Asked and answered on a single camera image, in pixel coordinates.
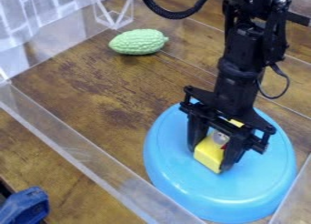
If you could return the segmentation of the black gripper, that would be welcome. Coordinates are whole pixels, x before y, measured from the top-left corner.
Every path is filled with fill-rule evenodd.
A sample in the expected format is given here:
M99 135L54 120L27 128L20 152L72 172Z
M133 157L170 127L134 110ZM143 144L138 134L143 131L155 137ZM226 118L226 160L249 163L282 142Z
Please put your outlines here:
M221 60L218 67L214 91L187 86L181 110L189 116L187 147L191 152L211 127L230 137L221 165L221 171L227 171L250 149L259 154L266 152L277 128L254 109L265 71L242 71L226 60Z

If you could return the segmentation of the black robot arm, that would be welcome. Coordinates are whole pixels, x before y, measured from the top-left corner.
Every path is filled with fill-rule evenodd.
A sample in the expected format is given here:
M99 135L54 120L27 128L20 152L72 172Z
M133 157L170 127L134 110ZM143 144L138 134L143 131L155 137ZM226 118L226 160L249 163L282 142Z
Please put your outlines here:
M286 22L291 0L223 0L225 51L214 90L185 88L181 110L189 116L187 146L197 149L210 129L229 136L219 170L229 170L250 149L265 153L277 128L257 113L265 69L289 48Z

